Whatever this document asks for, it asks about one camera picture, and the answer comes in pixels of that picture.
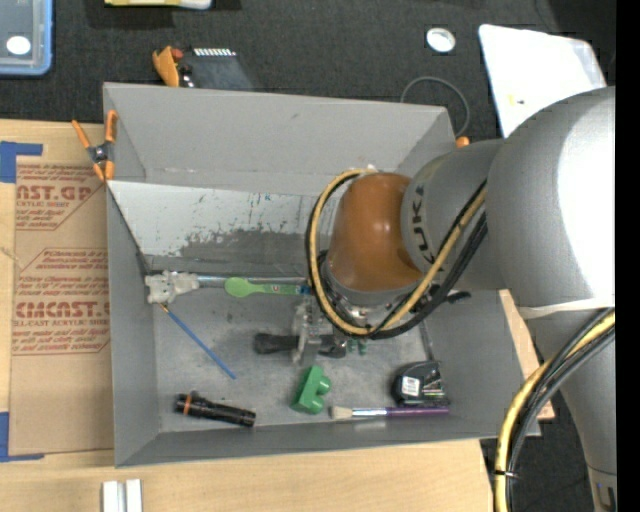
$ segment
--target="blue container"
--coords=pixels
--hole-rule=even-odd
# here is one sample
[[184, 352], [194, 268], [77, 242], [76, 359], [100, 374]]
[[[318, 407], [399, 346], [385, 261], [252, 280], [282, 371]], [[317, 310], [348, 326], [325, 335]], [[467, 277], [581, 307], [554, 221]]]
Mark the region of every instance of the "blue container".
[[53, 56], [53, 0], [0, 1], [0, 76], [41, 76]]

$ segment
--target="yellow cable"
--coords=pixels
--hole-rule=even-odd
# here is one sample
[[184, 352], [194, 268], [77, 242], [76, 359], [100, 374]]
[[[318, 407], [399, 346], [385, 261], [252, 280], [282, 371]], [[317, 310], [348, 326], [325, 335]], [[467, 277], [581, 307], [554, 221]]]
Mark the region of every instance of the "yellow cable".
[[[612, 311], [601, 322], [593, 326], [593, 328], [585, 334], [575, 347], [567, 354], [566, 357], [571, 356], [576, 351], [596, 339], [601, 334], [608, 331], [611, 327], [615, 326], [616, 313]], [[511, 436], [513, 435], [513, 427], [520, 415], [522, 406], [526, 403], [532, 390], [538, 384], [544, 372], [549, 368], [552, 359], [545, 361], [544, 364], [539, 366], [535, 372], [533, 372], [529, 378], [522, 385], [518, 393], [513, 397], [509, 409], [505, 415], [505, 419], [498, 435], [498, 441], [496, 445], [496, 461], [495, 461], [495, 482], [494, 482], [494, 505], [496, 512], [509, 512], [509, 505], [507, 503], [507, 476], [504, 472], [507, 471], [508, 466], [508, 454], [511, 445]]]
[[[320, 271], [318, 269], [318, 262], [316, 258], [317, 254], [317, 232], [318, 232], [318, 223], [320, 219], [320, 214], [322, 213], [322, 209], [324, 204], [326, 203], [328, 197], [333, 191], [344, 183], [346, 180], [354, 178], [361, 174], [370, 174], [375, 173], [377, 171], [373, 169], [353, 169], [346, 171], [335, 178], [329, 185], [325, 188], [323, 193], [320, 195], [318, 202], [311, 214], [311, 223], [309, 226], [309, 258], [310, 258], [310, 267], [311, 267], [311, 283], [313, 285], [314, 290], [316, 291], [316, 296], [322, 305], [322, 309], [325, 313], [331, 318], [332, 322], [340, 327], [343, 331], [358, 335], [358, 336], [366, 336], [372, 333], [375, 330], [375, 327], [365, 328], [350, 324], [343, 320], [334, 310], [333, 306], [329, 303], [327, 299], [324, 288], [322, 287], [322, 280], [320, 279]], [[449, 253], [453, 249], [453, 246], [457, 242], [458, 238], [462, 234], [462, 228], [464, 228], [469, 221], [473, 218], [475, 213], [484, 203], [484, 199], [486, 196], [486, 186], [482, 188], [480, 193], [471, 203], [467, 211], [464, 213], [460, 222], [454, 227], [451, 231], [450, 235], [446, 239], [444, 245], [440, 252], [438, 252], [438, 256], [436, 257], [433, 265], [429, 268], [429, 271], [420, 281], [418, 287], [413, 291], [407, 302], [389, 319], [387, 325], [383, 328], [384, 331], [391, 329], [396, 323], [398, 323], [404, 315], [406, 315], [420, 300], [424, 292], [427, 290], [431, 281], [436, 276], [442, 264], [445, 262]]]

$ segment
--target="black carpet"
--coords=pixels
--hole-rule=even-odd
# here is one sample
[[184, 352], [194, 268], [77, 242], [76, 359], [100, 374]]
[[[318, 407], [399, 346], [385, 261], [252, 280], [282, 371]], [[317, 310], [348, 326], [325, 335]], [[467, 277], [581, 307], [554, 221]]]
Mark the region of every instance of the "black carpet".
[[[105, 81], [157, 83], [151, 53], [175, 47], [237, 51], [268, 91], [399, 101], [413, 79], [447, 80], [465, 95], [472, 141], [500, 136], [478, 40], [482, 23], [587, 40], [610, 85], [616, 72], [616, 3], [595, 0], [219, 0], [209, 11], [104, 8], [101, 0], [55, 2], [52, 70], [37, 79], [0, 79], [0, 117], [102, 122]], [[446, 26], [455, 51], [425, 48], [430, 26]], [[424, 83], [406, 101], [443, 105], [454, 130], [459, 98]], [[514, 512], [590, 511], [593, 503], [579, 438], [561, 397], [557, 419], [527, 441]], [[490, 464], [495, 442], [483, 441]]]

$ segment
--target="blue stick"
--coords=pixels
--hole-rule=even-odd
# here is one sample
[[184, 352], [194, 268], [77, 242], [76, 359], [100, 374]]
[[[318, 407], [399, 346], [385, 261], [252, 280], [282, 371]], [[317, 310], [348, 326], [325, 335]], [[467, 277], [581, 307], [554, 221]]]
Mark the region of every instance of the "blue stick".
[[171, 318], [171, 320], [173, 320], [176, 324], [178, 324], [180, 326], [180, 328], [186, 332], [189, 337], [195, 341], [198, 345], [200, 345], [200, 347], [202, 348], [202, 350], [204, 350], [211, 359], [213, 359], [216, 363], [218, 363], [218, 366], [220, 366], [220, 368], [222, 368], [227, 375], [229, 375], [229, 377], [231, 377], [232, 379], [235, 379], [236, 376], [235, 374], [227, 367], [226, 364], [224, 364], [222, 362], [222, 360], [215, 354], [215, 352], [213, 350], [211, 350], [209, 347], [207, 347], [200, 338], [198, 338], [191, 329], [189, 329], [186, 324], [180, 320], [174, 313], [172, 313], [171, 311], [169, 311], [169, 308], [167, 306], [165, 306], [164, 304], [160, 304], [160, 307], [163, 309], [163, 311], [169, 315], [169, 318]]

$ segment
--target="blue tape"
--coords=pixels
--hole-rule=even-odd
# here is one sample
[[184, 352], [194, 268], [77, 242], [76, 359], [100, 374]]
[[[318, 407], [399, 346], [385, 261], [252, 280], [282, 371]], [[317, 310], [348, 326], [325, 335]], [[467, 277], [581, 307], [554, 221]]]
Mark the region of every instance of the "blue tape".
[[9, 457], [9, 413], [0, 412], [0, 462], [14, 460], [37, 460], [44, 457], [43, 454], [16, 455]]
[[42, 144], [0, 142], [0, 183], [16, 182], [16, 159], [18, 155], [40, 156]]

